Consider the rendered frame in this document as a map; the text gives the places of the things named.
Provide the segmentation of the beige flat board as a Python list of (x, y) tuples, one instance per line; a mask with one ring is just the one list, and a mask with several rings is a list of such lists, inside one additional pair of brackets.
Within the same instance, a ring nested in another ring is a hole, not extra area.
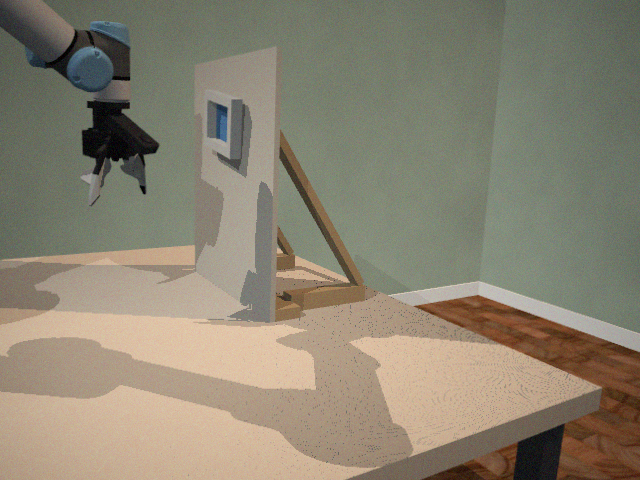
[[(195, 65), (195, 271), (275, 322), (282, 47)], [(204, 90), (243, 99), (241, 159), (204, 144)]]

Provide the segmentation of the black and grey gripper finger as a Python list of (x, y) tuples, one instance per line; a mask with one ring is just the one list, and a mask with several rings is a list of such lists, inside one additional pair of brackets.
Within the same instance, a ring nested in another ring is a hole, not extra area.
[(143, 194), (146, 194), (144, 156), (135, 151), (135, 153), (131, 157), (129, 157), (129, 160), (123, 160), (123, 162), (124, 164), (120, 166), (121, 170), (124, 173), (137, 178), (141, 191), (143, 192)]
[(103, 146), (97, 150), (94, 166), (91, 169), (83, 171), (81, 174), (81, 180), (90, 185), (89, 206), (92, 206), (100, 197), (100, 190), (104, 185), (105, 176), (110, 172), (112, 167), (109, 160), (110, 157), (110, 142), (104, 141)]

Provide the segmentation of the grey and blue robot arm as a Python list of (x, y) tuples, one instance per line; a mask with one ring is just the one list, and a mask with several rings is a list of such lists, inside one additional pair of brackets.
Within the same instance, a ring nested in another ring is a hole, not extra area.
[[(55, 69), (96, 101), (131, 100), (126, 25), (93, 21), (76, 30), (42, 0), (0, 0), (0, 27), (24, 45), (30, 65)], [(159, 143), (124, 113), (108, 114), (105, 124), (140, 155), (157, 152)]]

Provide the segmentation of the brown wooden stand brace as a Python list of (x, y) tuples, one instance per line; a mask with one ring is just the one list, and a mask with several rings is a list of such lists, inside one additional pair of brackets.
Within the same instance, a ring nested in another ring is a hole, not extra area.
[[(302, 288), (276, 293), (275, 322), (300, 318), (300, 311), (365, 301), (362, 276), (300, 166), (280, 129), (279, 158), (313, 216), (329, 247), (343, 269), (349, 283)], [(277, 254), (276, 270), (295, 268), (294, 251), (284, 234), (277, 229), (277, 244), (283, 253)]]

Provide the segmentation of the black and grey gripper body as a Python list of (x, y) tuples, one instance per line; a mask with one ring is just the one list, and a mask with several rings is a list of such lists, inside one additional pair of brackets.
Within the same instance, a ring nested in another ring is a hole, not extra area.
[[(108, 109), (97, 107), (107, 107)], [(120, 158), (129, 160), (129, 157), (135, 153), (135, 150), (105, 125), (104, 122), (108, 114), (121, 114), (122, 109), (130, 109), (130, 102), (116, 103), (94, 100), (87, 101), (87, 108), (92, 108), (93, 110), (93, 128), (82, 130), (83, 155), (95, 158), (98, 148), (103, 146), (104, 141), (109, 141), (112, 161), (118, 162)], [(92, 130), (93, 132), (89, 132)]]

